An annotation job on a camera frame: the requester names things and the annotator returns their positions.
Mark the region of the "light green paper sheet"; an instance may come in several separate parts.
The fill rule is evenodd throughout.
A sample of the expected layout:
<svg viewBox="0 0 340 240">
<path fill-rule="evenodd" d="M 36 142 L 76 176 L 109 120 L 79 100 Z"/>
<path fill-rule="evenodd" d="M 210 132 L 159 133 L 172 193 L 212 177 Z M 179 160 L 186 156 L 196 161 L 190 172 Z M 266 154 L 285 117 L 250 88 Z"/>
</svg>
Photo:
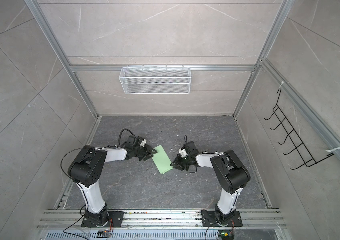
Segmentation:
<svg viewBox="0 0 340 240">
<path fill-rule="evenodd" d="M 168 155 L 166 154 L 164 148 L 162 147 L 162 145 L 159 145 L 157 147 L 154 148 L 157 153 L 155 153 L 152 157 L 158 171 L 160 174 L 164 174 L 170 170 L 173 169 L 173 167 L 171 166 L 171 160 L 168 157 Z"/>
</svg>

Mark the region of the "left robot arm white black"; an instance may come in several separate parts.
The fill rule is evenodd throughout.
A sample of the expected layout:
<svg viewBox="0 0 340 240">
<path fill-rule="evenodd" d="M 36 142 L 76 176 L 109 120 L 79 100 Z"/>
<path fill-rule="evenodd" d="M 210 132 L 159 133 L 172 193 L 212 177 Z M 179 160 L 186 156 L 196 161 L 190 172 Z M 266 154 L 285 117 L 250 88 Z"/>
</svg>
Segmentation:
<svg viewBox="0 0 340 240">
<path fill-rule="evenodd" d="M 147 161 L 157 154 L 157 150 L 147 144 L 147 140 L 130 135 L 127 141 L 115 146 L 102 148 L 85 145 L 67 170 L 67 176 L 78 186 L 85 201 L 83 227 L 103 227 L 111 222 L 107 204 L 99 186 L 105 163 L 138 158 Z"/>
</svg>

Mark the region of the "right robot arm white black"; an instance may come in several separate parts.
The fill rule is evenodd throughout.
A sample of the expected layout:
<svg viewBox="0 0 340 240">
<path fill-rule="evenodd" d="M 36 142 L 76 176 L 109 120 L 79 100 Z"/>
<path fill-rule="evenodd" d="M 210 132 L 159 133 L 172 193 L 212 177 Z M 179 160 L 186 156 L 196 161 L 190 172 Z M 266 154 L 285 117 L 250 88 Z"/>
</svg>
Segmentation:
<svg viewBox="0 0 340 240">
<path fill-rule="evenodd" d="M 188 171 L 190 166 L 212 168 L 222 187 L 215 210 L 201 210 L 203 226 L 241 227 L 243 224 L 236 205 L 251 176 L 235 152 L 232 150 L 221 153 L 199 152 L 195 143 L 190 141 L 179 149 L 171 167 Z"/>
</svg>

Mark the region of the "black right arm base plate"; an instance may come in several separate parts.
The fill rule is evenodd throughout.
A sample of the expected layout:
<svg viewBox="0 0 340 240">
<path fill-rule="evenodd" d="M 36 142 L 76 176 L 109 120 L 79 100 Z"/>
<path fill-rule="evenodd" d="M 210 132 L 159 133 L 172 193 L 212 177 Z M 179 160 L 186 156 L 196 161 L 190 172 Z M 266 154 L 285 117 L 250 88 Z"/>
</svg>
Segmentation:
<svg viewBox="0 0 340 240">
<path fill-rule="evenodd" d="M 223 215 L 219 210 L 201 210 L 204 227 L 242 227 L 243 222 L 240 212 L 234 210 L 228 215 Z"/>
</svg>

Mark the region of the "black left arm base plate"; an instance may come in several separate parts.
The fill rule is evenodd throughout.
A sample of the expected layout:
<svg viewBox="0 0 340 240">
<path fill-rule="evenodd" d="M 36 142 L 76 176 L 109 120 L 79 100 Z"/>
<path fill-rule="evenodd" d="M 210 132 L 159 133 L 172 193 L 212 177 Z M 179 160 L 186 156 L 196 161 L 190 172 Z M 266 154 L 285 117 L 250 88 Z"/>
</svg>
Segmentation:
<svg viewBox="0 0 340 240">
<path fill-rule="evenodd" d="M 99 214 L 85 211 L 81 227 L 107 228 L 112 224 L 114 228 L 120 228 L 123 217 L 123 211 L 100 212 Z"/>
</svg>

